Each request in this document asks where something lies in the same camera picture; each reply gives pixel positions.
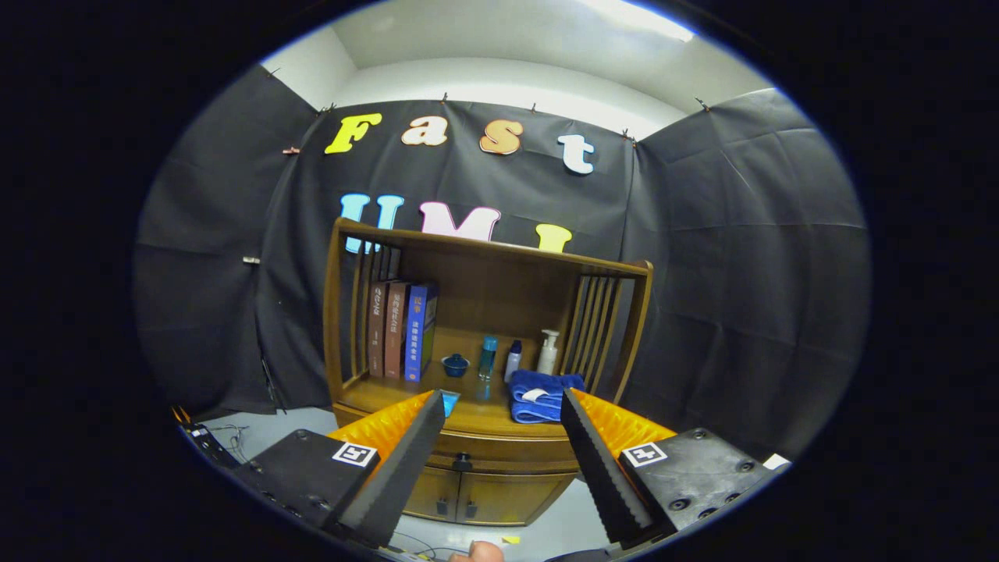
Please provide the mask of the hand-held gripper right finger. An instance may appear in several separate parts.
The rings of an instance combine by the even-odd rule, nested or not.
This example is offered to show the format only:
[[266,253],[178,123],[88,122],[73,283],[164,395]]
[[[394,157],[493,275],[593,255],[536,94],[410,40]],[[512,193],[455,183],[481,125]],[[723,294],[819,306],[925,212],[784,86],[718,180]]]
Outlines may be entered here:
[[703,526],[780,475],[707,429],[675,432],[578,389],[561,425],[611,543],[636,547]]

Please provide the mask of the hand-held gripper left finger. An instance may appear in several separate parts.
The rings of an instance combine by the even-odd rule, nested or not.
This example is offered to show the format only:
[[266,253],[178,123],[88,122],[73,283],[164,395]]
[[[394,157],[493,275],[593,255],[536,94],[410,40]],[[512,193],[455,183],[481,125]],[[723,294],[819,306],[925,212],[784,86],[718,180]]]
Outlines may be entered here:
[[395,533],[445,420],[442,391],[424,392],[329,434],[292,431],[234,478],[301,524],[375,550]]

